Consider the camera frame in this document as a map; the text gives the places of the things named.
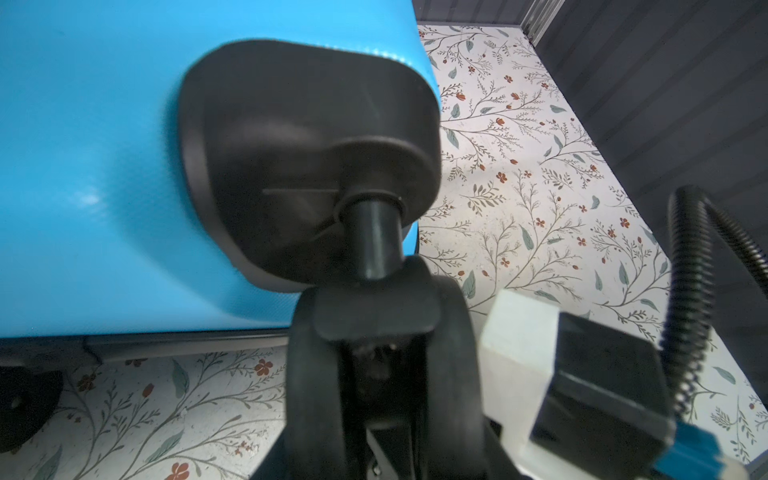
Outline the blue hardshell suitcase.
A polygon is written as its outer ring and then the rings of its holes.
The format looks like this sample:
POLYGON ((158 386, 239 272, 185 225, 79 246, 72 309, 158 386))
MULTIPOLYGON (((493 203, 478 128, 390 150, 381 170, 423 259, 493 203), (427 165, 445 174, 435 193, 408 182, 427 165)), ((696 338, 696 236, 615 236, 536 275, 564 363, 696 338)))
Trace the blue hardshell suitcase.
POLYGON ((461 290, 405 256, 441 177, 408 1, 1 5, 1 448, 90 337, 288 328, 269 465, 359 479, 403 428, 420 479, 482 479, 461 290))

